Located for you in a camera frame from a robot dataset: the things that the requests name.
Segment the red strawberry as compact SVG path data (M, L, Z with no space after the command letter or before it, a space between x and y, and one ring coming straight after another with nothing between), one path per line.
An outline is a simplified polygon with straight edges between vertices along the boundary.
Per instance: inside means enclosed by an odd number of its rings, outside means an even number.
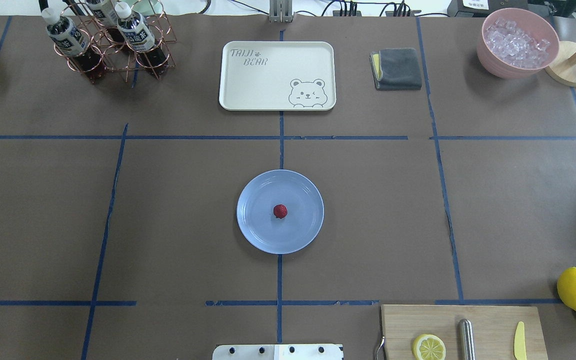
M273 207L273 214L277 219L284 219L288 215L288 208L283 203L279 203Z

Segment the blue plate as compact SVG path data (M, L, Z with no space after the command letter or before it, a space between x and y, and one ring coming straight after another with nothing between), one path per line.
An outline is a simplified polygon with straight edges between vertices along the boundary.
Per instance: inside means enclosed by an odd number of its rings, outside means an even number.
M271 170L244 187L236 218L252 246L272 255L286 255L306 248L317 237L325 207L322 194L309 178L291 170Z

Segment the cream bear tray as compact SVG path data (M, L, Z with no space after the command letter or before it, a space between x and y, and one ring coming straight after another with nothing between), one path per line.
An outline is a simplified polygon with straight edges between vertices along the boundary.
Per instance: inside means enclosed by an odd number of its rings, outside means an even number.
M231 41L222 48L219 104L228 111L329 111L337 102L324 41Z

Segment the grey folded cloth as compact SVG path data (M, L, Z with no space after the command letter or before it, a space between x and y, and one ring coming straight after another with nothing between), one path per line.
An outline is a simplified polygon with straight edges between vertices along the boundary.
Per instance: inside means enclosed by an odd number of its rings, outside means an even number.
M418 91L422 87L415 48L382 48L372 51L369 59L378 91Z

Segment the dark drink bottle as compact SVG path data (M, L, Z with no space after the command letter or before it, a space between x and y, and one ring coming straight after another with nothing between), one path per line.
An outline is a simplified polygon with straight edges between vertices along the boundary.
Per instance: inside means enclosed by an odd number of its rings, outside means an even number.
M41 17L46 23L46 34L55 43L55 47L69 58L78 70L83 71L90 80L97 80L105 75L105 64L101 55L90 45L89 36L81 32L69 17L53 7L41 10Z
M119 16L115 11L114 0L85 0L85 3L109 38L115 43L125 44L125 38L117 28Z
M169 61L151 31L146 18L123 1L114 5L118 16L117 28L126 43L136 52L139 63L150 74L157 78L169 69Z

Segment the lemon half slice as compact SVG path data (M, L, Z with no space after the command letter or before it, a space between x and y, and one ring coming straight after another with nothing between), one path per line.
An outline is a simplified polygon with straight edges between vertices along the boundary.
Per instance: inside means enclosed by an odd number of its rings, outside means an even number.
M416 360L445 360L447 355L443 340L432 333L416 337L411 351Z

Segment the mint green bowl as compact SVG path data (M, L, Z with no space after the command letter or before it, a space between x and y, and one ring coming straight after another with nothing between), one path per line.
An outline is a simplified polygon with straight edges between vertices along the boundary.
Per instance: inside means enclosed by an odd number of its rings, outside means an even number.
M165 10L160 0L126 0L133 11L144 16L162 14Z

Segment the steel muddler rod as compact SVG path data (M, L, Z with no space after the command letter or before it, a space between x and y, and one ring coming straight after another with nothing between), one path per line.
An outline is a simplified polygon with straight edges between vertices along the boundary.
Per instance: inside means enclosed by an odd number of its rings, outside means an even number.
M474 345L474 328L473 323L466 319L460 319L458 331L461 339L461 358L462 360L475 360L476 348Z

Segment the wooden cutting board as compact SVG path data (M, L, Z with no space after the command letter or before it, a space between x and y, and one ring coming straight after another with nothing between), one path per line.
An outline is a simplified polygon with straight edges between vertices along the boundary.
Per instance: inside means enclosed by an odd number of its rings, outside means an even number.
M514 360L519 322L525 325L528 360L549 358L538 309L533 306L384 304L381 324L386 358L413 360L414 340L422 334L432 334L444 342L447 360L461 360L458 323L462 319L473 326L476 360Z

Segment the pink bowl of ice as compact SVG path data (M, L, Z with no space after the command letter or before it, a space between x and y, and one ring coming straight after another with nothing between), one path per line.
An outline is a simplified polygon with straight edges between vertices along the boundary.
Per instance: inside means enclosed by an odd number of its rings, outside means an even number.
M480 64L502 79L534 75L553 63L559 51L560 39L551 23L517 7L490 13L477 44Z

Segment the yellow plastic knife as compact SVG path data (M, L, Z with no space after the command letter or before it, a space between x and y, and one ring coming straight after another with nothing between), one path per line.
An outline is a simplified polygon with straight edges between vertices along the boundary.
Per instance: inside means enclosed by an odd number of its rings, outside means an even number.
M513 337L513 355L515 360L527 359L525 323L523 321L518 321L515 326Z

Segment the aluminium frame post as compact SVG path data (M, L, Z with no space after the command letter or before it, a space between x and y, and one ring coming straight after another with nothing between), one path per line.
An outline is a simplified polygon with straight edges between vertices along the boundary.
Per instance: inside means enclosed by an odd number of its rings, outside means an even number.
M269 21L270 23L292 23L294 21L293 1L270 0Z

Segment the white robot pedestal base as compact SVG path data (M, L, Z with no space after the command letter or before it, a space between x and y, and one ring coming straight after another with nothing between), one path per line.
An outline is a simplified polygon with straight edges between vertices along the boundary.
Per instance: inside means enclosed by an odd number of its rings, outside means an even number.
M213 360L343 360L342 344L222 344L215 347Z

